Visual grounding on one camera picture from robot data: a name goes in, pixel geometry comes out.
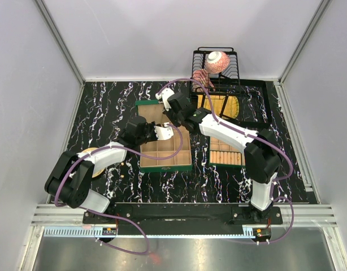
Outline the small green jewelry tray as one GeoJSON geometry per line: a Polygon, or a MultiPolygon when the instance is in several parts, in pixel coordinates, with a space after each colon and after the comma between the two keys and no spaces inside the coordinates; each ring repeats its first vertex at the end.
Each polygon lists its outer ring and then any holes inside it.
{"type": "Polygon", "coordinates": [[[244,154],[239,152],[238,149],[210,137],[209,144],[209,164],[224,167],[244,167],[245,158],[244,154]]]}

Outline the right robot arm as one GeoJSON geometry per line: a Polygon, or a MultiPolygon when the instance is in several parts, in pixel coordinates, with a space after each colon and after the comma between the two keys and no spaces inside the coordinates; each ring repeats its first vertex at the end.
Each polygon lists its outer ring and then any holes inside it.
{"type": "Polygon", "coordinates": [[[231,124],[206,108],[195,108],[184,94],[169,88],[155,96],[163,103],[163,114],[174,126],[216,138],[244,154],[246,173],[253,188],[243,217],[256,224],[267,220],[273,205],[271,186],[281,166],[281,157],[270,142],[271,132],[265,129],[258,133],[231,124]]]}

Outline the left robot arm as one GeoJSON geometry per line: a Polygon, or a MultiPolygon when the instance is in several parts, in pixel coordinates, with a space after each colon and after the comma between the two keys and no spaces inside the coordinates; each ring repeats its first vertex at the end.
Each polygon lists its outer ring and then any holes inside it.
{"type": "Polygon", "coordinates": [[[115,210],[107,197],[91,189],[93,175],[105,168],[125,160],[127,149],[159,139],[163,125],[147,122],[142,116],[127,122],[117,139],[103,148],[88,152],[63,152],[45,183],[45,191],[71,208],[85,208],[95,211],[95,217],[104,224],[111,222],[115,210]]]}

